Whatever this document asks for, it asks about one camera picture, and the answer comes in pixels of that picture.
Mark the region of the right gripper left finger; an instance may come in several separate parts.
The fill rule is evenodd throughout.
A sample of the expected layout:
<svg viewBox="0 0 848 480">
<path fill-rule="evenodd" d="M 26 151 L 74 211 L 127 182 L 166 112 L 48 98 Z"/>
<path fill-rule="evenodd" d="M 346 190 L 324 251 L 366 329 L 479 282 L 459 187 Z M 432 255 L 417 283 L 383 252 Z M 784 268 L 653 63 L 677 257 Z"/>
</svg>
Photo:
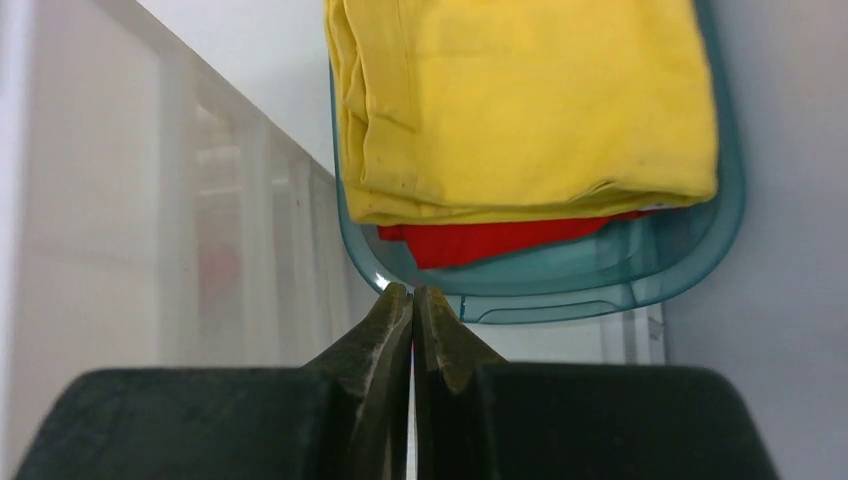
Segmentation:
<svg viewBox="0 0 848 480">
<path fill-rule="evenodd" d="M 400 479 L 412 298 L 389 285 L 303 366 L 100 369 L 41 423 L 20 479 Z"/>
</svg>

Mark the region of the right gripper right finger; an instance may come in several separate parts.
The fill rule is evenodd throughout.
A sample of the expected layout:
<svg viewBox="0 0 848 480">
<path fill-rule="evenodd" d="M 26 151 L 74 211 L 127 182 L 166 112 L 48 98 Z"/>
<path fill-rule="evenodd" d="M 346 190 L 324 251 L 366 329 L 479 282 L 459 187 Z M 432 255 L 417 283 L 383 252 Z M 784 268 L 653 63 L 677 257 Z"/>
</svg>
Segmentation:
<svg viewBox="0 0 848 480">
<path fill-rule="evenodd" d="M 510 362 L 413 297 L 422 479 L 774 479 L 737 390 L 697 367 Z"/>
</svg>

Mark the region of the red white striped garment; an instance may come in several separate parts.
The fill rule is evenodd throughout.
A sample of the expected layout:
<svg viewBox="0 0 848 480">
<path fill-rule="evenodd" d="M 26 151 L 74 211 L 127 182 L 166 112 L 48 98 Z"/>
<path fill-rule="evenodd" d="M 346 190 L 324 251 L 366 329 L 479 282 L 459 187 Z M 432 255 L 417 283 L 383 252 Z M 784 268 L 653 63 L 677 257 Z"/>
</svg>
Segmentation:
<svg viewBox="0 0 848 480">
<path fill-rule="evenodd" d="M 543 245 L 581 239 L 603 227 L 636 220 L 650 213 L 631 211 L 608 217 L 547 221 L 379 226 L 383 241 L 402 242 L 420 269 L 468 265 Z"/>
</svg>

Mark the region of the teal transparent plastic tray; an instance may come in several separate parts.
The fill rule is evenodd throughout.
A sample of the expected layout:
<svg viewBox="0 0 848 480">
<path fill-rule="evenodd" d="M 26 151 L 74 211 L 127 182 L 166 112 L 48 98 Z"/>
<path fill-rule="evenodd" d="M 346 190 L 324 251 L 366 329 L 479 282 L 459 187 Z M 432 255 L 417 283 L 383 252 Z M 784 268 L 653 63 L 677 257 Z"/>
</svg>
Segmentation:
<svg viewBox="0 0 848 480">
<path fill-rule="evenodd" d="M 705 42 L 718 113 L 718 192 L 709 202 L 615 222 L 599 232 L 469 266 L 421 270 L 400 242 L 352 221 L 340 179 L 339 226 L 360 275 L 377 292 L 442 290 L 460 320 L 524 324 L 582 319 L 661 303 L 703 280 L 725 257 L 746 202 L 744 155 L 711 2 L 694 4 Z"/>
</svg>

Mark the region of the white plastic drawer organizer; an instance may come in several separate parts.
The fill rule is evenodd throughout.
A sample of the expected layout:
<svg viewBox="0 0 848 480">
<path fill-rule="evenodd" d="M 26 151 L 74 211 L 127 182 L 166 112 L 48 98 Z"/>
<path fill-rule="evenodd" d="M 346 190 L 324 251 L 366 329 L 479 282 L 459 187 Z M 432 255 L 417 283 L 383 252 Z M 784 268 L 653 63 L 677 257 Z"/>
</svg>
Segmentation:
<svg viewBox="0 0 848 480">
<path fill-rule="evenodd" d="M 136 1 L 1 5 L 1 468 L 76 377 L 361 318 L 329 173 Z"/>
</svg>

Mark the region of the yellow garment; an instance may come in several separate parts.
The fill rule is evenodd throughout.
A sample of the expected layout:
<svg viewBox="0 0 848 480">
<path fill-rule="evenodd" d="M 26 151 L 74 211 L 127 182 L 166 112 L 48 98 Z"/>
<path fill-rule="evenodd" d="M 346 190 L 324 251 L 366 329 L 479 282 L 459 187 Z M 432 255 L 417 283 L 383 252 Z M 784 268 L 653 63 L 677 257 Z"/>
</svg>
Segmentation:
<svg viewBox="0 0 848 480">
<path fill-rule="evenodd" d="M 690 1 L 328 1 L 324 25 L 354 222 L 603 217 L 717 192 Z"/>
</svg>

